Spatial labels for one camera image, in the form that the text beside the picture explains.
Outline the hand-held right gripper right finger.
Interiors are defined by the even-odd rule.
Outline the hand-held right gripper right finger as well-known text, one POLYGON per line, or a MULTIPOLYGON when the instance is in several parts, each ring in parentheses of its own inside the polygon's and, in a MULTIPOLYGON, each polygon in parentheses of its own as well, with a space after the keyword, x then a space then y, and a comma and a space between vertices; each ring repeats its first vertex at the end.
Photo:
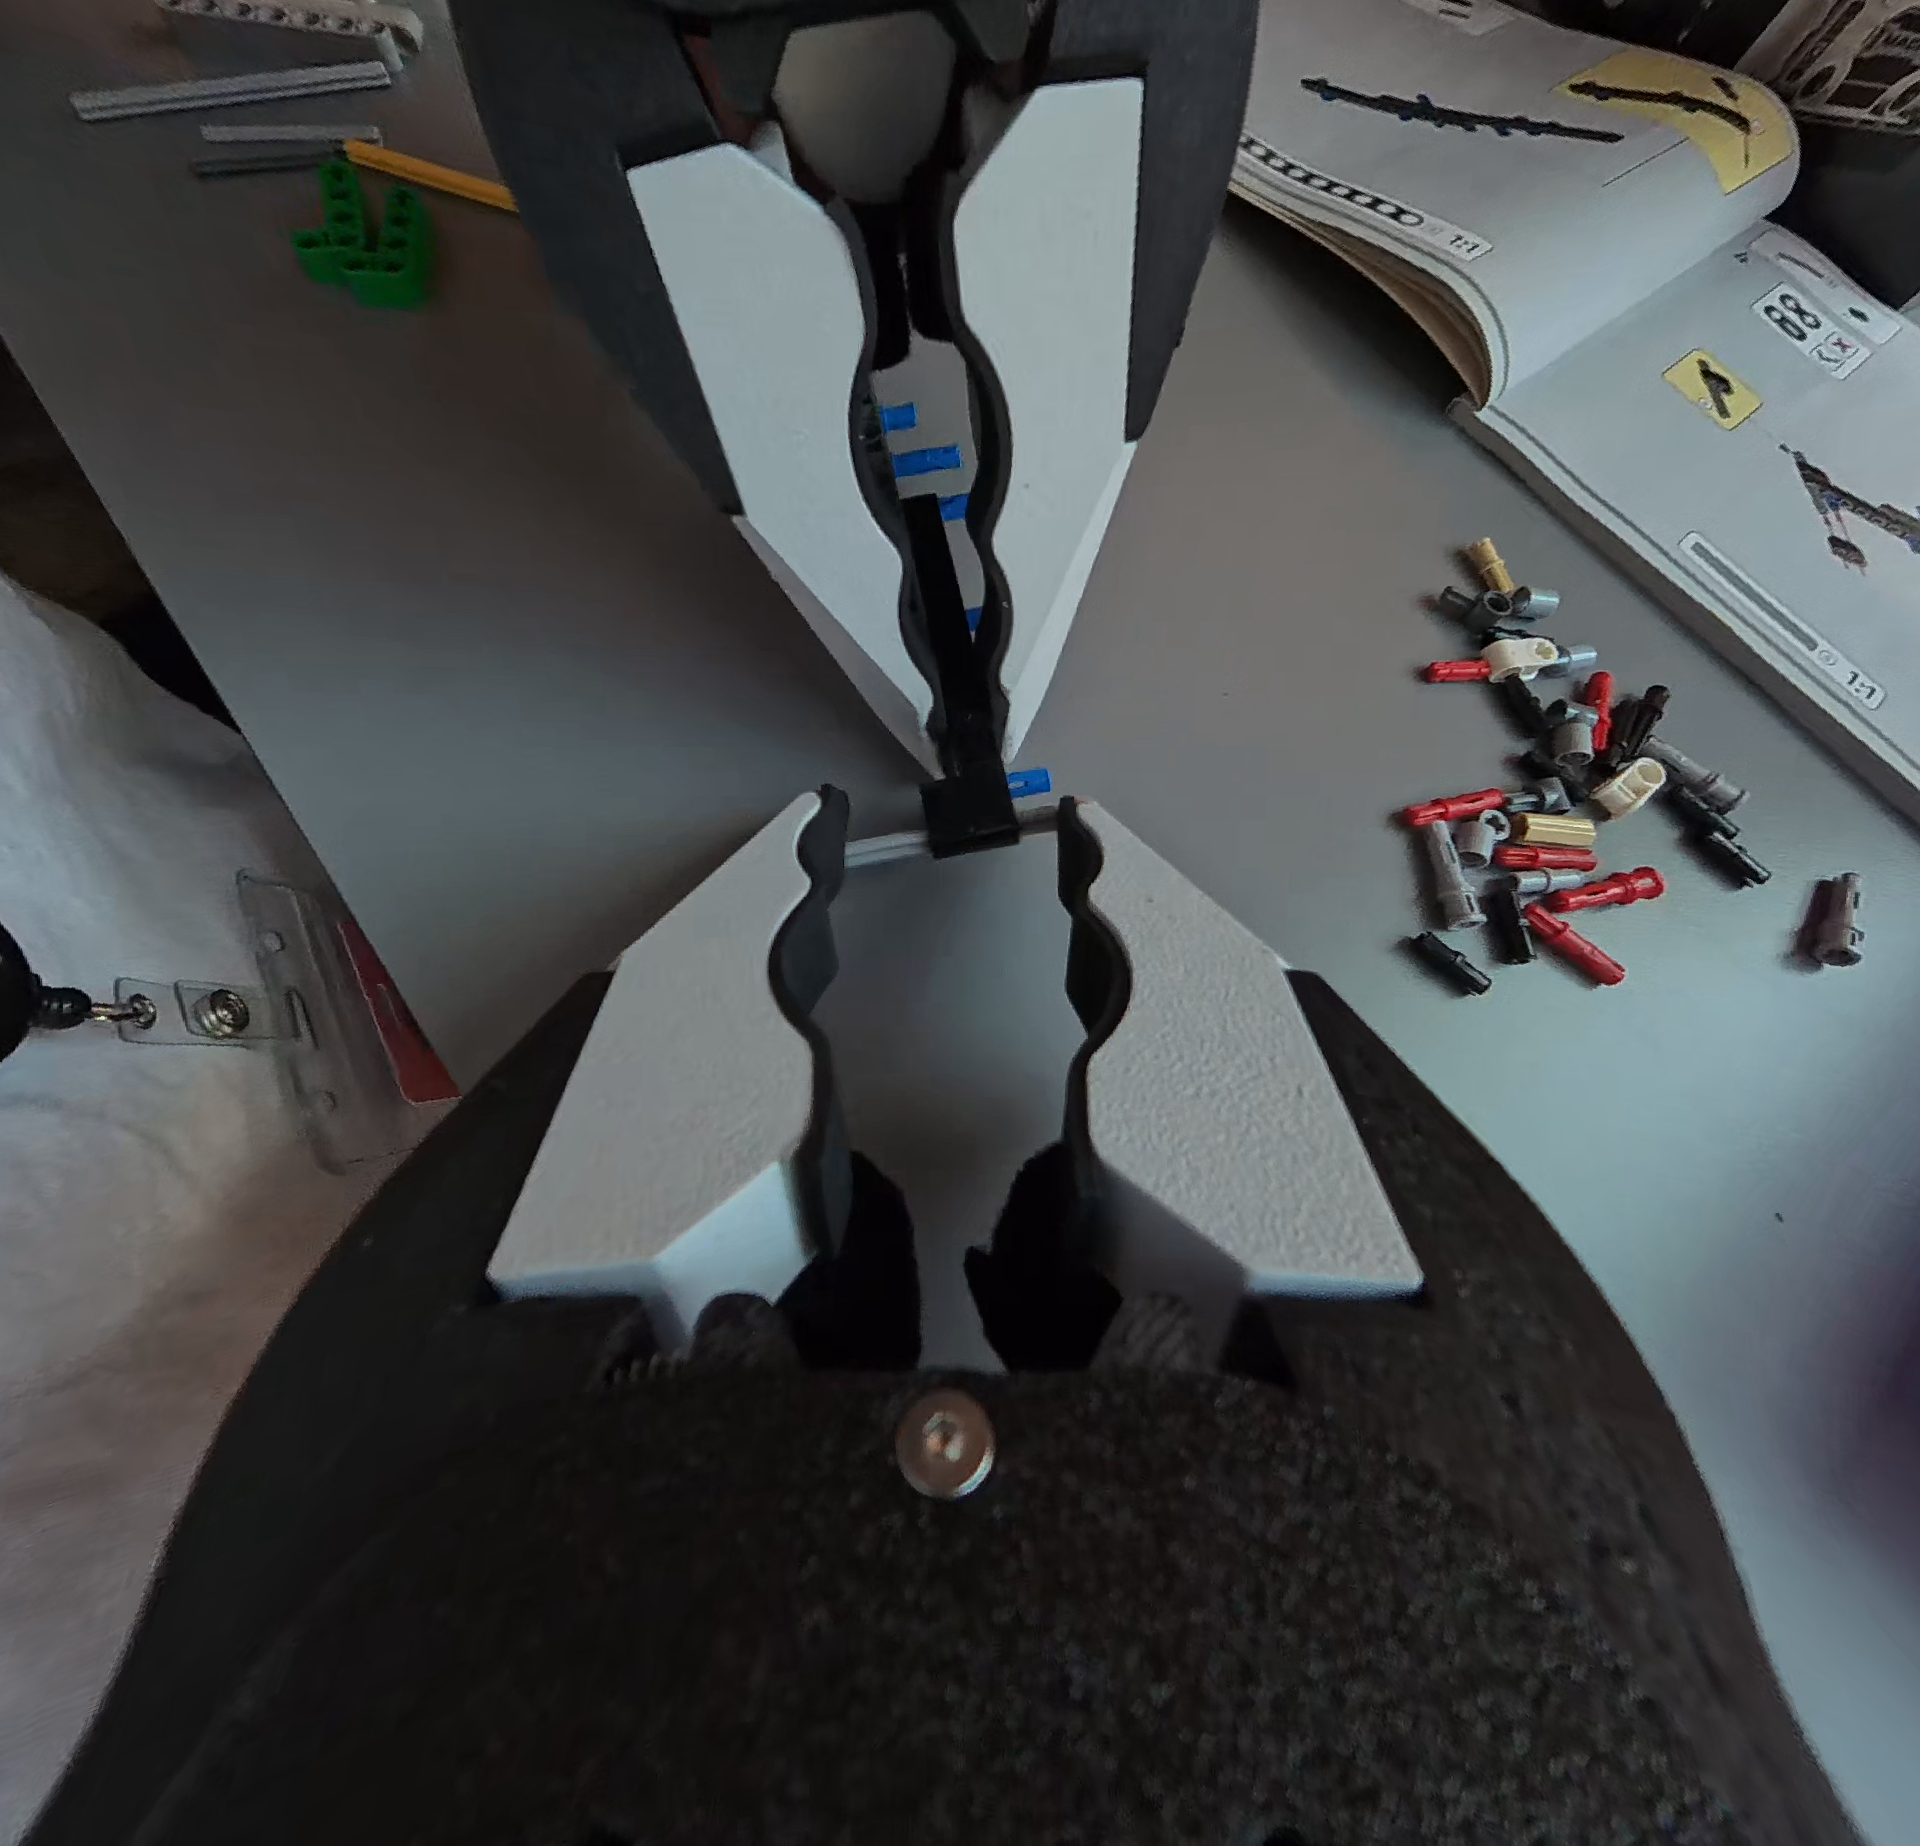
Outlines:
POLYGON ((1058 806, 1071 1239, 1123 1298, 1405 1301, 1424 1265, 1286 962, 1100 805, 1058 806))

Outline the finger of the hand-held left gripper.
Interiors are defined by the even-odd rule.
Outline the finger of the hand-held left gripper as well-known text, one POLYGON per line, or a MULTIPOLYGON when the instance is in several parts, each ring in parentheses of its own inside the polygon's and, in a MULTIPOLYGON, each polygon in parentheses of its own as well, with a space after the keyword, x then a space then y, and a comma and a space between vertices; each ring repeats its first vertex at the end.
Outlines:
POLYGON ((1128 432, 1143 85, 961 100, 951 215, 977 468, 968 533, 1004 598, 1001 755, 1042 709, 1139 448, 1128 432))
POLYGON ((629 169, 708 418, 733 525, 839 669, 924 767, 930 676, 902 633, 907 559, 856 426, 869 300, 845 228, 780 148, 697 148, 629 169))

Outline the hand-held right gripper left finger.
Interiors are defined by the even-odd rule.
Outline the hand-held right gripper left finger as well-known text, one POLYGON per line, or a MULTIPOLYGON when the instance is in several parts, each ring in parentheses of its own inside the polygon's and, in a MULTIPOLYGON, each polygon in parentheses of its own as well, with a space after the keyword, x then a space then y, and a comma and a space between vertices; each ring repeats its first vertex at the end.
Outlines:
POLYGON ((856 1203, 815 1008, 848 800, 799 794, 623 950, 489 1262, 503 1300, 630 1298, 679 1351, 710 1301, 770 1301, 856 1203))

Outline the black lego beam assembly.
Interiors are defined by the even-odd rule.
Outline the black lego beam assembly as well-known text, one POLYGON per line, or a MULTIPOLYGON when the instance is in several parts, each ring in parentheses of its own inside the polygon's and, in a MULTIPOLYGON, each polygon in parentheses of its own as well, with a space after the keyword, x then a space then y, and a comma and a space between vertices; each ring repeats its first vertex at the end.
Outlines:
POLYGON ((997 662, 1010 601, 997 567, 983 567, 982 614, 968 619, 950 542, 954 524, 936 491, 900 494, 877 398, 877 378, 913 353, 918 325, 948 335, 943 302, 930 297, 930 247, 908 247, 915 223, 896 205, 834 199, 829 217, 848 241, 869 314, 854 393, 856 479, 875 505, 884 536, 899 547, 900 633, 913 668, 930 683, 928 741, 938 767, 921 787, 930 849, 954 858, 1013 847, 1021 817, 1005 772, 1007 702, 997 662))

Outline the yellow lego axle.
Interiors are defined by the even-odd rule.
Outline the yellow lego axle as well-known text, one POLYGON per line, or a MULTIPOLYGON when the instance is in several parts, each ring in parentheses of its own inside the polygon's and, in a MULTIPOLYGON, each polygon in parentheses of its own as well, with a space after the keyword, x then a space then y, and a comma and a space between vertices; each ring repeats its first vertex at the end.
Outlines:
POLYGON ((399 153, 393 148, 375 146, 365 139, 346 139, 344 154, 351 165, 362 167, 371 173, 423 190, 448 195, 457 201, 467 201, 475 207, 485 207, 497 212, 505 212, 517 217, 518 201, 510 194, 505 184, 496 179, 485 179, 475 173, 467 173, 444 163, 436 163, 428 158, 421 158, 415 154, 399 153))

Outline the green lego beam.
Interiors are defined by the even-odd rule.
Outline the green lego beam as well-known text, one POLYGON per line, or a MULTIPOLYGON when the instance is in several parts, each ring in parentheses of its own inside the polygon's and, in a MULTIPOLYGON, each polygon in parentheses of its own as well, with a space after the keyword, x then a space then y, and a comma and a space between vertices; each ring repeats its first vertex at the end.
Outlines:
POLYGON ((375 260, 375 221, 355 167, 346 157, 319 165, 321 220, 292 235, 300 271, 315 284, 346 288, 375 260))
POLYGON ((378 225, 344 255, 346 290, 355 305, 414 314, 428 305, 438 280, 436 225, 418 190, 388 186, 378 225))

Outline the long grey lego beam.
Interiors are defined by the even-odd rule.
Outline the long grey lego beam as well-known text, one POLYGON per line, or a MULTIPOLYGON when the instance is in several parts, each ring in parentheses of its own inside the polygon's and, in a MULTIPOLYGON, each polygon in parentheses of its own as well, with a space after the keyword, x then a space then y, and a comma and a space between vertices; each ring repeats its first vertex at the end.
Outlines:
POLYGON ((378 0, 154 0, 178 23, 253 29, 340 43, 350 36, 418 54, 427 29, 418 11, 378 0))

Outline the long grey lego axle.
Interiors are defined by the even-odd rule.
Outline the long grey lego axle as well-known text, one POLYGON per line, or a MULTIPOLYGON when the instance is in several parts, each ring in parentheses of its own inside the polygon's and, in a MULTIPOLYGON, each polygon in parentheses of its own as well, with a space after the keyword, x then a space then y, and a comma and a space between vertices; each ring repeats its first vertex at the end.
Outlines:
POLYGON ((329 62, 271 73, 206 75, 163 85, 74 91, 69 105, 85 124, 230 105, 273 105, 366 91, 388 91, 396 73, 379 61, 329 62))

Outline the pile of small lego pins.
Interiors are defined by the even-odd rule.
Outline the pile of small lego pins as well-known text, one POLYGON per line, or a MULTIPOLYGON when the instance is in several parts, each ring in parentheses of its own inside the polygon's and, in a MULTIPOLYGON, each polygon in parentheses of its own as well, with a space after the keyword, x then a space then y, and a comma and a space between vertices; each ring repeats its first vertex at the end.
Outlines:
POLYGON ((1610 843, 1638 817, 1665 817, 1684 860, 1727 891, 1760 891, 1773 868, 1739 823, 1749 792, 1681 749, 1667 683, 1623 685, 1595 645, 1565 639, 1563 597, 1524 582, 1491 538, 1465 542, 1458 563, 1430 610, 1460 651, 1417 678, 1489 700, 1518 743, 1507 777, 1395 812, 1426 917, 1398 947, 1461 997, 1541 959, 1616 988, 1626 965, 1585 923, 1665 898, 1667 876, 1610 843))

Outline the lego instruction booklet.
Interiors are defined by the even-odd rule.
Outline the lego instruction booklet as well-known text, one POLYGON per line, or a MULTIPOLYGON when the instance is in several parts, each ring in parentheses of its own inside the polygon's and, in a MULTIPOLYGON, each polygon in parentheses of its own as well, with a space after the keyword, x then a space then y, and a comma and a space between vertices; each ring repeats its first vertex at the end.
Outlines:
POLYGON ((1261 0, 1232 190, 1374 280, 1454 418, 1915 817, 1915 300, 1790 229, 1802 131, 1915 139, 1915 0, 1733 58, 1504 0, 1261 0))

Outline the red card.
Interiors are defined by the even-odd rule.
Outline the red card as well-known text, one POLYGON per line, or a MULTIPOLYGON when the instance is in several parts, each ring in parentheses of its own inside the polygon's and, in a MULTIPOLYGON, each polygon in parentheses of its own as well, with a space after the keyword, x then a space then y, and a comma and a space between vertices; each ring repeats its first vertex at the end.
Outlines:
POLYGON ((361 924, 344 917, 338 932, 400 1101, 411 1107, 457 1103, 461 1099, 459 1084, 427 1040, 418 1019, 396 990, 393 972, 385 970, 361 924))

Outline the clear plastic badge holder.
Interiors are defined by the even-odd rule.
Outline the clear plastic badge holder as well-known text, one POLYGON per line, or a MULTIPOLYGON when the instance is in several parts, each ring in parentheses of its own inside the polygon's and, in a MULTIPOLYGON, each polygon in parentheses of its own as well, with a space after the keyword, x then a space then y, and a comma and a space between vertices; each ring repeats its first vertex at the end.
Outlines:
POLYGON ((121 979, 110 1001, 146 996, 157 1024, 110 1029, 123 1043, 263 1056, 325 1174, 406 1159, 459 1101, 400 1101, 346 959, 346 902, 333 887, 251 870, 235 876, 233 901, 251 965, 201 980, 121 979))

